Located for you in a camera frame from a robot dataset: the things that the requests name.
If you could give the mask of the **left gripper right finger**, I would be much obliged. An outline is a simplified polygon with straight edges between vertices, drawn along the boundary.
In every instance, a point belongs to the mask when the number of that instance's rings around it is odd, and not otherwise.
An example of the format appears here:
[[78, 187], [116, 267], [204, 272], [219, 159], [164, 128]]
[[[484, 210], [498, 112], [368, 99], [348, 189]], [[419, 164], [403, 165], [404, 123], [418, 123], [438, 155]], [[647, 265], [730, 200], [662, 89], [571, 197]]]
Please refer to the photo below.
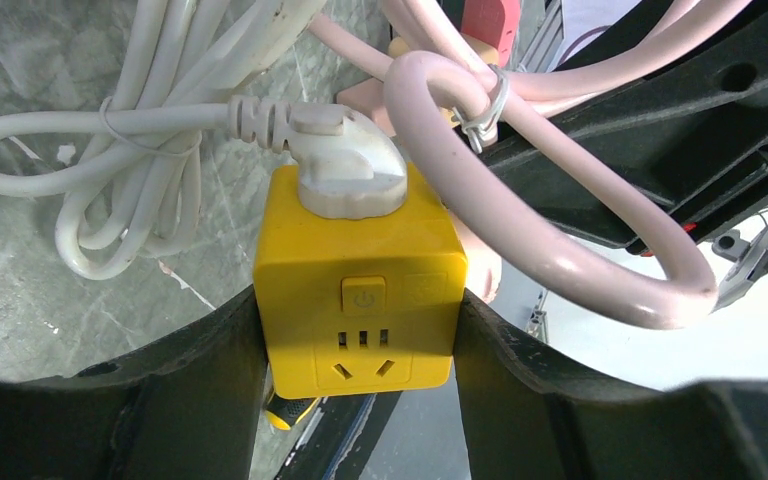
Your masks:
[[454, 364], [475, 479], [768, 479], [768, 382], [659, 392], [460, 307]]

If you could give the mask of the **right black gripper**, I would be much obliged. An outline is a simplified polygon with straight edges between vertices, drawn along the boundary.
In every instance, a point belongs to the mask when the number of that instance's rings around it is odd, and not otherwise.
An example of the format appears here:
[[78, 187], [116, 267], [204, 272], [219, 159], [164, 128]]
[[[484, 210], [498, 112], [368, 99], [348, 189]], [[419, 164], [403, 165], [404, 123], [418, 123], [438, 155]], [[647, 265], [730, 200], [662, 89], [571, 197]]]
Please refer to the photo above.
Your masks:
[[[564, 62], [586, 66], [642, 40], [671, 1], [639, 1]], [[555, 116], [552, 122], [668, 213], [697, 242], [768, 204], [768, 1], [676, 63]], [[615, 214], [512, 127], [479, 158], [564, 232], [640, 254]]]

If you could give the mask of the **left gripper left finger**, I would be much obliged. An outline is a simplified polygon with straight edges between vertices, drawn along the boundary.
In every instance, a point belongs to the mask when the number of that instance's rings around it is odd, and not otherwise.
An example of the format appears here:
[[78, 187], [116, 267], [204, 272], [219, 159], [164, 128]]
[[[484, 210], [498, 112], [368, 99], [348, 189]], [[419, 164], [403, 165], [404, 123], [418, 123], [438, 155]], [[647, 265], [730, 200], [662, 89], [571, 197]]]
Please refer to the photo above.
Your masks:
[[245, 479], [266, 367], [246, 289], [75, 376], [0, 381], [0, 479]]

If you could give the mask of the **round pink power socket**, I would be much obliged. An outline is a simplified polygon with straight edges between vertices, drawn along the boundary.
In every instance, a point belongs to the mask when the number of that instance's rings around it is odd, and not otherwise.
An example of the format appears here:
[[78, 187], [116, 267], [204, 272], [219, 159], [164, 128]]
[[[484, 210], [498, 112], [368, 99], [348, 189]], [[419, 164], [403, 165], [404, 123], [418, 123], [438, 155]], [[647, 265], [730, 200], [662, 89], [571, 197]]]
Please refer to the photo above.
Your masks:
[[465, 287], [490, 304], [498, 294], [502, 279], [502, 258], [452, 212], [449, 216], [467, 258]]

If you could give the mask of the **yellow cube socket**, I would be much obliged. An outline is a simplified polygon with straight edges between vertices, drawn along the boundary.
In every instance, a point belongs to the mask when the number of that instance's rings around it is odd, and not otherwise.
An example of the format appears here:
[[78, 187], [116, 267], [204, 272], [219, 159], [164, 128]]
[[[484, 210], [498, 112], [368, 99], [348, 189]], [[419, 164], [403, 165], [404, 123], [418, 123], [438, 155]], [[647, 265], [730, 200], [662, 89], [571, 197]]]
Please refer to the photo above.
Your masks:
[[274, 387], [287, 399], [443, 385], [468, 260], [453, 222], [410, 168], [405, 203], [324, 219], [298, 198], [298, 170], [272, 177], [253, 285]]

